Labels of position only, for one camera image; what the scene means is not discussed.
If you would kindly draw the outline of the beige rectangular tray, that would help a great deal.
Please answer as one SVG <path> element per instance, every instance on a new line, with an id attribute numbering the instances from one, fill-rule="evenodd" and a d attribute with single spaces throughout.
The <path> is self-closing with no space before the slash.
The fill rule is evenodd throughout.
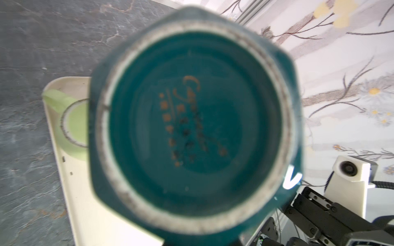
<path id="1" fill-rule="evenodd" d="M 77 246 L 160 246 L 163 239 L 131 223 L 105 206 L 94 193 L 90 167 L 73 158 L 55 136 L 58 114 L 44 106 L 55 160 Z"/>

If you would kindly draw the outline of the light green mug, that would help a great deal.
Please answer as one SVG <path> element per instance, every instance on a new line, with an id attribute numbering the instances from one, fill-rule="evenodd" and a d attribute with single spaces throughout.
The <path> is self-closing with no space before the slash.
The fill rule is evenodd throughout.
<path id="1" fill-rule="evenodd" d="M 88 158 L 88 99 L 75 99 L 54 89 L 46 90 L 42 97 L 46 106 L 57 114 L 54 135 L 58 146 L 71 157 L 86 161 Z"/>

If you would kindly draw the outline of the dark green mug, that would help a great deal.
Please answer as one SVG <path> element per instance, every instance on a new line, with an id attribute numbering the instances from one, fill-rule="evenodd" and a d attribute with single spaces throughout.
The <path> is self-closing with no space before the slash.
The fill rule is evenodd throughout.
<path id="1" fill-rule="evenodd" d="M 229 246 L 296 193 L 303 114 L 291 57 L 198 7 L 133 34 L 95 68 L 92 187 L 169 246 Z"/>

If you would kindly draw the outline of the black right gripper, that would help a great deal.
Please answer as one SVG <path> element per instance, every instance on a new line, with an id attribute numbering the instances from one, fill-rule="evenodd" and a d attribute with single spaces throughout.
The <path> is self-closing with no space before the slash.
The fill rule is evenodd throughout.
<path id="1" fill-rule="evenodd" d="M 280 210 L 309 239 L 321 246 L 394 244 L 394 227 L 389 224 L 393 217 L 383 216 L 369 222 L 309 187 Z"/>

